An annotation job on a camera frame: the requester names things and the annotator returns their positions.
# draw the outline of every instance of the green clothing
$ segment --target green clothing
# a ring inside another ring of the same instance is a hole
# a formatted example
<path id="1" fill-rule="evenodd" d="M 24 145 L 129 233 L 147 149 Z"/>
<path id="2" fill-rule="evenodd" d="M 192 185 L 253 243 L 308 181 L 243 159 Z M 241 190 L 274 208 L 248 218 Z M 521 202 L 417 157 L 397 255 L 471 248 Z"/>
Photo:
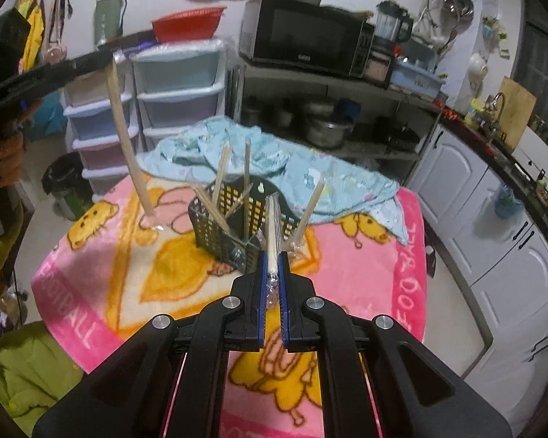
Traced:
<path id="1" fill-rule="evenodd" d="M 0 237 L 0 270 L 20 232 L 22 207 L 18 214 L 17 225 Z M 0 338 L 0 403 L 28 436 L 39 417 L 82 376 L 42 322 Z"/>
<path id="2" fill-rule="evenodd" d="M 0 403 L 28 436 L 39 417 L 82 377 L 42 322 L 0 338 Z"/>

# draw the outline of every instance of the cutting board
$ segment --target cutting board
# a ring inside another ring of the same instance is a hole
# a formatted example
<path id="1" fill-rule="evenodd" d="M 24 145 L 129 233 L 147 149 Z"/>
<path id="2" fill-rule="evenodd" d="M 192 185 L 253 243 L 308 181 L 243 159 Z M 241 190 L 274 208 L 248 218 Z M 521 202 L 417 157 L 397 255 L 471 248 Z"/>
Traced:
<path id="1" fill-rule="evenodd" d="M 503 78 L 499 92 L 506 96 L 506 106 L 499 118 L 500 129 L 506 134 L 506 145 L 513 151 L 528 126 L 536 97 L 509 77 Z"/>

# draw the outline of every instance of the black microwave oven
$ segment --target black microwave oven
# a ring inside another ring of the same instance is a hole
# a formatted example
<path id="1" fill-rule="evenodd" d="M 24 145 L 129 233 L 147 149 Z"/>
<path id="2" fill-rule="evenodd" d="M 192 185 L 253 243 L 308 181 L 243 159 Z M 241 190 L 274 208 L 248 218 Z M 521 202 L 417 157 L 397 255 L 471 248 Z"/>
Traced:
<path id="1" fill-rule="evenodd" d="M 373 31 L 373 25 L 343 9 L 296 0 L 250 0 L 240 54 L 257 63 L 362 77 Z"/>

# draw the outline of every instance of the hand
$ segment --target hand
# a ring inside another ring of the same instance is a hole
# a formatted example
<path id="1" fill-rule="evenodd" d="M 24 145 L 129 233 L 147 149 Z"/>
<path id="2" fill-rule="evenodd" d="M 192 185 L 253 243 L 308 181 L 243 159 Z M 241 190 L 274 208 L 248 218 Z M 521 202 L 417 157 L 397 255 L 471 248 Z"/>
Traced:
<path id="1" fill-rule="evenodd" d="M 20 121 L 26 121 L 41 106 L 42 101 L 33 102 L 19 116 Z M 0 187 L 14 184 L 22 175 L 22 159 L 24 155 L 24 138 L 21 132 L 8 140 L 0 141 Z"/>

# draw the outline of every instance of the utensil basket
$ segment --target utensil basket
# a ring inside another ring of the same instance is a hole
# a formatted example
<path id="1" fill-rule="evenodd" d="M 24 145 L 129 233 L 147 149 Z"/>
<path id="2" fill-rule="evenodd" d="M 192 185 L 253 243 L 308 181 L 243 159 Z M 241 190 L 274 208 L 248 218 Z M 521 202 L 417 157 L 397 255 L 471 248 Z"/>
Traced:
<path id="1" fill-rule="evenodd" d="M 244 206 L 240 206 L 228 219 L 227 223 L 232 232 L 237 236 L 225 233 L 210 216 L 199 198 L 195 197 L 189 204 L 189 218 L 193 224 L 195 242 L 197 247 L 202 247 L 211 253 L 217 260 L 222 261 L 242 273 L 251 273 L 256 270 L 258 253 L 261 249 L 256 232 L 262 226 L 266 218 L 266 197 L 278 191 L 278 188 L 270 181 L 258 176 L 250 176 L 252 189 L 248 195 L 248 224 L 250 238 L 244 242 Z M 212 197 L 215 183 L 207 188 L 209 197 Z M 229 210 L 232 204 L 244 191 L 244 178 L 240 177 L 232 182 L 222 183 L 217 203 L 218 209 L 223 213 Z M 299 219 L 293 217 L 288 203 L 279 193 L 279 203 L 282 219 L 282 240 L 287 239 L 298 225 Z"/>

